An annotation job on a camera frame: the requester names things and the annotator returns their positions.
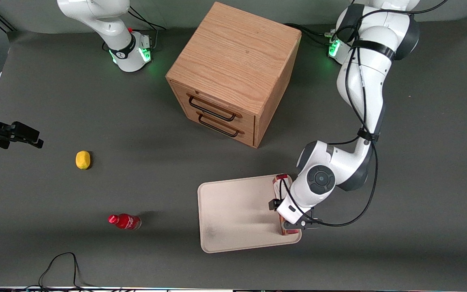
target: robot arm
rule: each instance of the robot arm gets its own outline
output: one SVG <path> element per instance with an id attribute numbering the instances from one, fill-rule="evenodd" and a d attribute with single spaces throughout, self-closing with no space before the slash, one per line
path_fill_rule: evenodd
<path id="1" fill-rule="evenodd" d="M 358 8 L 361 13 L 352 16 L 356 20 L 365 11 L 376 10 L 361 6 Z M 403 45 L 413 50 L 417 44 L 416 39 L 411 41 L 405 37 L 411 27 L 410 17 L 388 14 L 391 13 L 375 13 L 364 19 L 358 30 L 359 39 L 351 40 L 352 45 L 337 79 L 340 95 L 364 122 L 358 132 L 354 152 L 349 153 L 321 141 L 311 142 L 304 148 L 297 163 L 300 173 L 289 189 L 291 196 L 286 195 L 276 209 L 288 225 L 293 225 L 288 229 L 296 229 L 299 220 L 303 227 L 303 213 L 326 199 L 336 185 L 345 191 L 352 191 L 365 184 L 373 153 L 371 143 L 377 140 L 383 118 L 383 82 L 398 49 Z"/>
<path id="2" fill-rule="evenodd" d="M 130 32 L 118 18 L 129 10 L 129 0 L 57 0 L 57 4 L 64 15 L 89 26 L 102 37 L 121 70 L 134 72 L 151 60 L 149 37 Z"/>

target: green led light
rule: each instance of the green led light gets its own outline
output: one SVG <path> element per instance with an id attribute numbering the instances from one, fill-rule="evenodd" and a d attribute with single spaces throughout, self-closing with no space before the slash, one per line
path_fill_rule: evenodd
<path id="1" fill-rule="evenodd" d="M 331 57 L 336 56 L 336 53 L 338 52 L 339 47 L 340 47 L 340 40 L 337 39 L 337 40 L 334 41 L 334 43 L 331 44 L 331 46 L 329 48 L 329 55 Z"/>
<path id="2" fill-rule="evenodd" d="M 141 57 L 145 62 L 150 61 L 150 50 L 149 49 L 142 49 L 138 48 L 138 52 L 140 53 Z"/>
<path id="3" fill-rule="evenodd" d="M 111 52 L 111 50 L 109 50 L 109 54 L 111 55 L 111 58 L 113 58 L 113 63 L 116 64 L 115 56 L 113 56 L 113 53 Z"/>

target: gray table surface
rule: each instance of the gray table surface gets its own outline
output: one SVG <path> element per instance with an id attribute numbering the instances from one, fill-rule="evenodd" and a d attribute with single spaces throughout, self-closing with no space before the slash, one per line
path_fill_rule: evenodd
<path id="1" fill-rule="evenodd" d="M 326 30 L 330 26 L 319 26 Z M 0 79 L 0 119 L 41 131 L 36 149 L 0 149 L 0 285 L 30 285 L 50 260 L 78 256 L 100 286 L 324 290 L 467 290 L 467 19 L 421 24 L 418 48 L 395 62 L 377 145 L 378 186 L 351 226 L 294 245 L 207 254 L 199 244 L 201 183 L 296 174 L 310 141 L 345 141 L 358 121 L 339 97 L 340 66 L 305 37 L 289 87 L 259 149 L 185 118 L 165 81 L 192 30 L 160 33 L 154 61 L 120 72 L 96 34 L 19 33 Z M 80 150 L 94 166 L 74 165 Z M 371 184 L 318 206 L 351 219 Z M 138 231 L 111 213 L 142 214 Z M 71 259 L 45 278 L 70 286 Z"/>

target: wooden drawer cabinet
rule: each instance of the wooden drawer cabinet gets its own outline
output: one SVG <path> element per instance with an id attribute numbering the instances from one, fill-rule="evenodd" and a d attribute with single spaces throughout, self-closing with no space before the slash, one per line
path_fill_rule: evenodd
<path id="1" fill-rule="evenodd" d="M 187 118 L 257 148 L 299 42 L 294 28 L 215 2 L 166 78 Z"/>

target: wooden cabinet top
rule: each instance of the wooden cabinet top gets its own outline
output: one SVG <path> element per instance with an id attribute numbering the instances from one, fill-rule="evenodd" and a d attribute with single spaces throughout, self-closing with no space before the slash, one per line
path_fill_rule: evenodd
<path id="1" fill-rule="evenodd" d="M 258 115 L 300 31 L 215 2 L 167 78 Z"/>

